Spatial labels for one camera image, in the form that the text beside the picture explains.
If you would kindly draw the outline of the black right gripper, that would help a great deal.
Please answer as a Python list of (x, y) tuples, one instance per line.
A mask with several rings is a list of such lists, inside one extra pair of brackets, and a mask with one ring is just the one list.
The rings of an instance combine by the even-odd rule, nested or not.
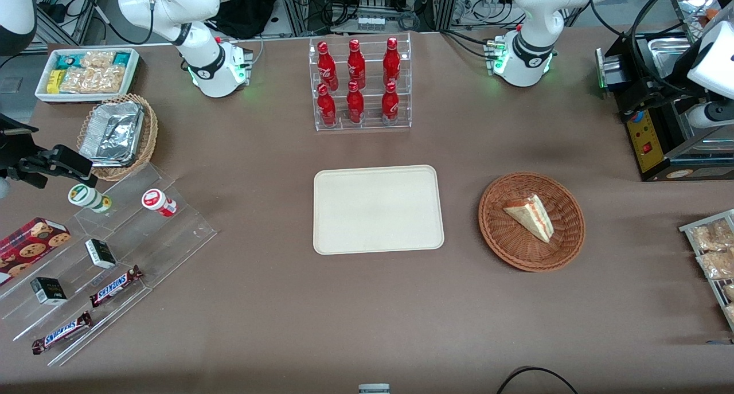
[(37, 146), (32, 134), (36, 127), (1, 115), (2, 178), (23, 181), (35, 188), (45, 187), (48, 176), (61, 176), (79, 182), (95, 182), (92, 161), (68, 146), (57, 144), (52, 149)]

